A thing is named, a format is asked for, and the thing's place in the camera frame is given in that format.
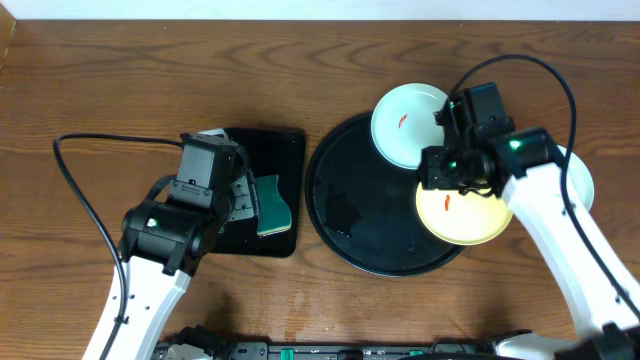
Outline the green and yellow sponge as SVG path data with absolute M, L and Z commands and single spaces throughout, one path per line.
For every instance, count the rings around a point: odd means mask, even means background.
M 278 181 L 278 175 L 255 180 L 259 204 L 256 234 L 259 237 L 286 232 L 292 226 L 291 210 L 280 195 Z

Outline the yellow plate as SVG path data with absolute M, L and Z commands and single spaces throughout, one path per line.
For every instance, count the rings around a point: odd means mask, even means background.
M 478 245 L 497 237 L 512 212 L 502 199 L 453 190 L 416 190 L 416 209 L 423 225 L 437 238 L 460 246 Z

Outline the pale green plate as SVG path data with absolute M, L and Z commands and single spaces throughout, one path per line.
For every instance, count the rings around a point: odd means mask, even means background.
M 583 206 L 590 211 L 595 199 L 595 185 L 586 164 L 575 154 L 570 156 L 568 172 Z

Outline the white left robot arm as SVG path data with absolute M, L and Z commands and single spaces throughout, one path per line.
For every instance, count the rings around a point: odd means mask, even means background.
M 169 315 L 237 200 L 254 194 L 244 176 L 200 185 L 159 179 L 122 223 L 114 278 L 85 359 L 150 359 Z

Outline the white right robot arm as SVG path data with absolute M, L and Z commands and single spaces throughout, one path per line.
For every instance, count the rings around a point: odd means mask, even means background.
M 423 149 L 426 189 L 490 186 L 527 230 L 569 308 L 577 343 L 532 332 L 498 340 L 497 359 L 636 359 L 639 283 L 604 237 L 572 187 L 570 152 L 548 132 L 529 129 L 470 143 Z

